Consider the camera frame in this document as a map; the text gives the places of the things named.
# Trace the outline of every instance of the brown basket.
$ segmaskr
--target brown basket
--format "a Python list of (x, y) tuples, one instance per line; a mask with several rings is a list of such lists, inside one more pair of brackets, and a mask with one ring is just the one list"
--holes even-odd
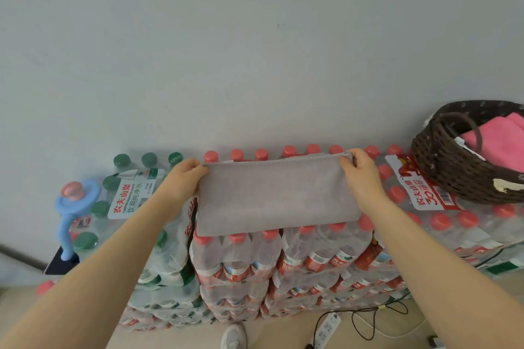
[(457, 101), (443, 106), (413, 139), (416, 163), (437, 185), (460, 198), (482, 204), (524, 202), (524, 173), (483, 161), (454, 141), (457, 135), (473, 130), (477, 137), (477, 149), (473, 150), (480, 153), (482, 137), (478, 126), (512, 112), (524, 117), (524, 105)]

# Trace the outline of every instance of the hand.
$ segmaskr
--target hand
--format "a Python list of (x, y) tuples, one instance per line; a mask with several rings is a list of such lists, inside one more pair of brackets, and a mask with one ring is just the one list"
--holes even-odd
[(191, 158), (181, 161), (167, 174), (155, 194), (182, 206), (189, 198), (198, 195), (198, 181), (207, 173), (209, 168), (202, 166), (198, 160)]
[(365, 213), (371, 213), (371, 207), (380, 200), (387, 200), (382, 188), (380, 174), (375, 162), (362, 149), (350, 149), (353, 155), (353, 165), (347, 157), (338, 159), (346, 173), (347, 186), (357, 200), (358, 207)]

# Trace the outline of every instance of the floor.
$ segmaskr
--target floor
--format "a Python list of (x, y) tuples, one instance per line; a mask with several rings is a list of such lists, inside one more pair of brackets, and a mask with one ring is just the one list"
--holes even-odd
[[(524, 298), (524, 271), (514, 273), (499, 280), (508, 292)], [(34, 287), (10, 289), (0, 295), (0, 338), (9, 330), (17, 319), (35, 302)], [(389, 336), (403, 335), (424, 320), (422, 312), (412, 300), (404, 301), (409, 314), (401, 315), (392, 310), (379, 310), (376, 317), (377, 329)], [(257, 320), (246, 323), (250, 349), (267, 349), (285, 347), (286, 349), (303, 349), (311, 342), (313, 330), (321, 312), (303, 312), (297, 316), (275, 320)], [(349, 314), (341, 314), (342, 322), (329, 341), (326, 349), (404, 349), (429, 348), (427, 337), (434, 332), (426, 322), (415, 332), (400, 339), (392, 339), (375, 334), (368, 342), (362, 339), (351, 323)], [(371, 314), (363, 318), (371, 321)], [(361, 320), (355, 324), (365, 336), (370, 336), (371, 328)], [(225, 325), (187, 327), (185, 329), (171, 328), (156, 332), (128, 333), (117, 329), (109, 341), (108, 349), (170, 349), (173, 347), (190, 347), (191, 349), (209, 349), (220, 345), (220, 339)]]

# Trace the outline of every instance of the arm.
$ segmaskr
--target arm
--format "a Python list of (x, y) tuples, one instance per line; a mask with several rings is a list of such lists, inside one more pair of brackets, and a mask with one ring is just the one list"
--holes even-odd
[(206, 174), (207, 168), (194, 159), (174, 167), (151, 198), (107, 242), (16, 323), (0, 348), (105, 348), (162, 227)]
[(417, 226), (383, 191), (375, 163), (341, 157), (347, 184), (368, 214), (431, 326), (449, 349), (524, 348), (524, 308)]

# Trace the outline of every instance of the shoe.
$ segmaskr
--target shoe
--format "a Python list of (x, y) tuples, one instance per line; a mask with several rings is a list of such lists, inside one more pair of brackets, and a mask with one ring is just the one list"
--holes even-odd
[(247, 349), (244, 326), (238, 323), (228, 326), (222, 335), (220, 349)]

